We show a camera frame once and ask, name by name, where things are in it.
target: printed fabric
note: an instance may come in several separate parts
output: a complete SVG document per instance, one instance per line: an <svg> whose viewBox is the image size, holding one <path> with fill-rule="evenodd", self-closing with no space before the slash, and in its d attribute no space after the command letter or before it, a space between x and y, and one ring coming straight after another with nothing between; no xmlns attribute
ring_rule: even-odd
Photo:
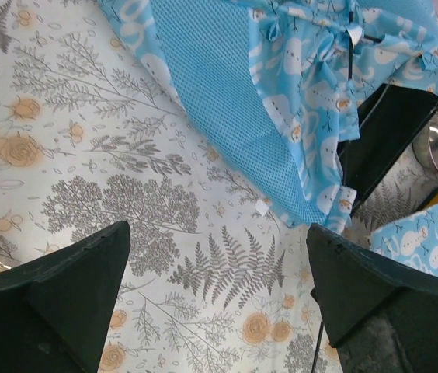
<svg viewBox="0 0 438 373"><path fill-rule="evenodd" d="M371 250L438 276L438 204L374 231Z"/></svg>
<svg viewBox="0 0 438 373"><path fill-rule="evenodd" d="M438 36L354 0L99 4L141 64L288 226L316 222L338 233L346 226L356 191L342 184L338 143L359 138L357 107L382 84L438 95Z"/></svg>

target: swan print fabric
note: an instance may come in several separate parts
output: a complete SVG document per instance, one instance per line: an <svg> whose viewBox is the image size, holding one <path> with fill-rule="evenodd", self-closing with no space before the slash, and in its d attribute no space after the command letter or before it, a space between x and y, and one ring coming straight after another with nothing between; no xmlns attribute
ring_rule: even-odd
<svg viewBox="0 0 438 373"><path fill-rule="evenodd" d="M438 204L374 231L371 249L438 276Z"/></svg>
<svg viewBox="0 0 438 373"><path fill-rule="evenodd" d="M269 196L270 208L289 226L318 222L336 232L345 227L356 194L342 185L338 143L359 138L357 107L382 83L438 94L438 38L425 27L392 13L361 10L353 0L99 0L99 4L143 66L229 163ZM350 11L355 15L353 23L349 23ZM219 21L222 13L234 16L230 18L236 19L236 25L230 27L228 22L232 21L226 16ZM198 29L202 19L210 17L221 29L230 30L234 35L230 40L245 37L246 44L238 43L236 51L235 43L231 43L222 51L218 39L207 34L212 24ZM362 39L363 33L383 41L368 42ZM355 44L350 81L349 35ZM243 57L242 62L232 64L229 60L238 55ZM190 64L185 62L190 56L194 56L190 64L196 71L189 71ZM238 72L248 72L248 81L232 78L231 84L239 92L240 85L249 89L241 99L247 101L245 97L251 95L262 103L246 105L252 111L265 110L266 126L270 128L269 135L259 133L253 139L240 135L244 141L235 139L235 146L222 145L235 138L218 118L224 113L214 113L210 102L201 104L196 94L202 90L203 81L212 82L203 85L204 95L215 97L214 101L228 112L241 112L245 131L259 128L259 120L245 118L241 101L226 96L220 83L214 86L214 81L230 78L224 75L235 74L224 67L229 63ZM211 64L216 65L217 75L214 68L205 68ZM204 70L203 78L198 78L200 70ZM175 85L172 76L184 83ZM250 171L243 148L259 142L262 136L265 146L255 151L264 153L267 160L262 164L259 156L253 157L255 171ZM276 163L271 153L280 146L286 160ZM273 169L288 166L292 185L286 176L269 178Z"/></svg>

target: tablecloth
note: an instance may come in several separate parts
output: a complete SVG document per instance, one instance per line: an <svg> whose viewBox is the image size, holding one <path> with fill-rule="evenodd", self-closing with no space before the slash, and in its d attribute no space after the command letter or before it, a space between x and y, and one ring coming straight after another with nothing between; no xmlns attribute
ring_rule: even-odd
<svg viewBox="0 0 438 373"><path fill-rule="evenodd" d="M410 153L397 167L354 219L358 239L359 227L395 218L380 198L412 207L407 178L436 178ZM0 263L130 222L100 371L310 369L320 314L307 228L260 216L263 197L191 128L94 2L0 0ZM317 372L339 370L324 337Z"/></svg>

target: table surface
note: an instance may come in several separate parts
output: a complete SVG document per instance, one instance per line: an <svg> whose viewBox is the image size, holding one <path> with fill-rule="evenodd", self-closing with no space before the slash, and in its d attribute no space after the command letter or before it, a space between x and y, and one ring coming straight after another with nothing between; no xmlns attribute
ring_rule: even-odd
<svg viewBox="0 0 438 373"><path fill-rule="evenodd" d="M308 371L320 315L307 228L256 213L262 194L192 129L93 2L2 3L0 262L128 220L100 371ZM408 149L350 235L365 243L436 186ZM317 371L339 371L326 337Z"/></svg>

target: blue mesh fabric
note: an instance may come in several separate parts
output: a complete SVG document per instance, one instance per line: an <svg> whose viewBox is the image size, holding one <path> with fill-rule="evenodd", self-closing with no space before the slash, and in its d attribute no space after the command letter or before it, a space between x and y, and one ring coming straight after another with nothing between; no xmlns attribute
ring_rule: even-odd
<svg viewBox="0 0 438 373"><path fill-rule="evenodd" d="M363 8L381 8L428 29L438 39L438 22L431 0L357 0Z"/></svg>
<svg viewBox="0 0 438 373"><path fill-rule="evenodd" d="M151 0L151 7L191 121L233 166L242 165L263 193L293 214L293 225L324 224L323 213L305 201L294 160L252 83L247 10L219 1L203 6L202 0Z"/></svg>

